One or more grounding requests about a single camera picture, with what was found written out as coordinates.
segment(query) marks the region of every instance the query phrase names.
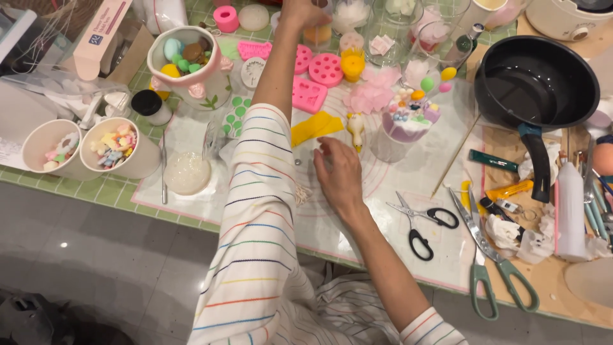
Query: cardboard box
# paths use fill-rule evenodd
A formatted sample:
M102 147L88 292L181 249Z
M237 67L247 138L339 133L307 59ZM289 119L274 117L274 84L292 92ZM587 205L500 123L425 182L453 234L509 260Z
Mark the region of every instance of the cardboard box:
M124 6L126 3L127 1L117 0L106 0L102 3L87 29L83 30L74 44L72 54L68 54L68 58L61 63L65 70L76 73L83 80L95 79L100 73L103 55L113 36L119 31L126 41L133 41L119 65L106 79L125 85L130 83L146 60L154 38L141 22L123 19L127 10Z

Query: floor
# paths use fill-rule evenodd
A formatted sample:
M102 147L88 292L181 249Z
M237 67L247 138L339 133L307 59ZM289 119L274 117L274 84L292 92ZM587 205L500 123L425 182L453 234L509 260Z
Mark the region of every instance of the floor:
M185 344L217 235L4 183L0 221L1 285L70 301L137 344ZM465 296L423 291L473 345L613 343L613 331L504 306L486 322Z

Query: hand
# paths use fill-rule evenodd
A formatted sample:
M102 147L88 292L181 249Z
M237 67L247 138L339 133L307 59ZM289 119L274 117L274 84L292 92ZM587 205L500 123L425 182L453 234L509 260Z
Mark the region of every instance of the hand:
M313 164L326 200L339 217L351 225L364 211L370 214L362 199L362 165L357 152L338 139L321 137L320 152L314 150ZM324 164L324 155L331 155L332 170Z
M283 0L280 24L297 26L299 30L329 24L332 17L322 10L328 1L332 0Z

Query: kitchen scissors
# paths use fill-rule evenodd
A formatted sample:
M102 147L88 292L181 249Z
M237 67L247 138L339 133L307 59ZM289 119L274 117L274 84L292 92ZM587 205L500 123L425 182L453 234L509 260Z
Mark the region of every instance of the kitchen scissors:
M409 245L411 246L411 250L418 258L420 258L423 261L432 260L432 258L434 257L434 252L432 251L432 248L430 248L430 246L428 245L428 240L421 236L421 234L417 230L417 227L413 227L413 217L418 215L428 220L431 220L432 222L435 222L438 225L442 225L450 229L455 229L460 225L460 221L458 220L458 217L456 217L455 214L453 214L450 210L444 209L441 207L434 207L424 212L414 211L409 208L409 205L402 198L399 192L396 192L396 195L398 195L398 199L400 199L400 204L402 204L402 206L394 205L392 203L386 203L386 204L392 206L393 208L406 214L406 216L409 217L409 227L411 228L411 231L409 232ZM440 218L436 216L437 212L443 212L443 213L448 214L454 220L454 223L449 224L449 223L444 222L443 220L441 220ZM421 242L421 244L428 250L428 253L429 253L428 257L423 257L419 255L419 253L415 250L415 247L413 246L414 239L419 240L419 242Z
M492 290L492 283L490 282L490 276L487 274L487 268L485 267L485 257L489 257L496 263L496 268L498 268L498 272L500 272L500 276L506 285L507 290L513 297L515 304L517 307L525 312L535 312L540 304L538 294L536 290L530 285L528 279L524 277L524 275L517 270L517 268L507 259L503 258L496 252L496 250L490 245L489 242L483 236L483 224L481 223L481 216L479 215L479 211L477 210L477 204L474 201L474 195L472 189L468 189L468 199L470 201L470 209L471 213L462 206L462 203L455 195L454 191L450 188L449 193L451 193L451 198L455 202L455 206L460 211L460 215L462 219L466 223L466 226L470 230L470 235L472 235L475 243L477 244L476 252L474 254L474 263L470 268L470 298L473 302L473 309L477 313L477 315L481 316L483 319L488 321L494 321L498 319L498 306L496 304L496 295ZM511 281L511 276L515 276L519 279L519 281L524 285L524 287L530 293L531 304L526 307L522 302L522 299L519 298L519 294L515 290L513 286L513 282ZM485 295L489 300L490 307L492 308L492 315L485 316L479 310L479 306L477 305L477 283L483 283L483 289L485 290Z

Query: striped shirt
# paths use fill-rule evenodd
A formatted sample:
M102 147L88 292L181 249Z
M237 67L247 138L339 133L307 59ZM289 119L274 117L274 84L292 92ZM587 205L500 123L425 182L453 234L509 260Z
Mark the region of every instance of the striped shirt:
M466 345L434 308L398 334L366 273L313 287L296 254L290 133L271 105L255 104L243 117L218 251L188 344Z

